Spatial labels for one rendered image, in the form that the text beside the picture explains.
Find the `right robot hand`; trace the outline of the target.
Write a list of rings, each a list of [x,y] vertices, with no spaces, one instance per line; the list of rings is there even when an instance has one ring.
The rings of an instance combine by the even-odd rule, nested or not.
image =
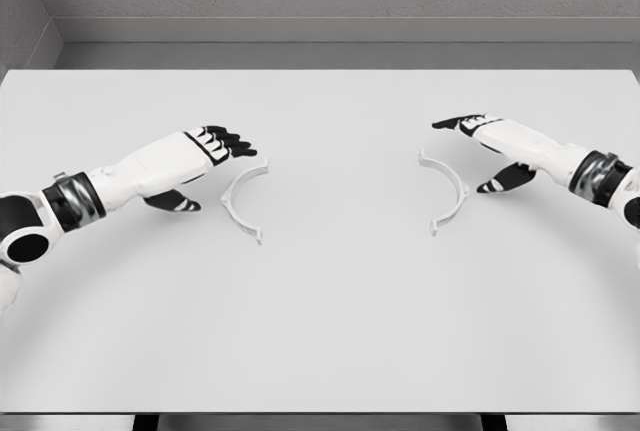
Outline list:
[[[503,193],[521,187],[534,179],[551,150],[553,140],[515,121],[487,114],[453,117],[434,122],[434,129],[458,131],[481,146],[513,161],[493,178],[479,185],[478,193]]]

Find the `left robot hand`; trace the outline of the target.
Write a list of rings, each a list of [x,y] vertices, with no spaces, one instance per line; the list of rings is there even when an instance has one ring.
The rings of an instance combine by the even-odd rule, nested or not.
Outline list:
[[[197,212],[198,202],[177,187],[195,181],[231,158],[254,157],[252,145],[221,126],[177,132],[134,153],[137,193],[145,204],[168,212]]]

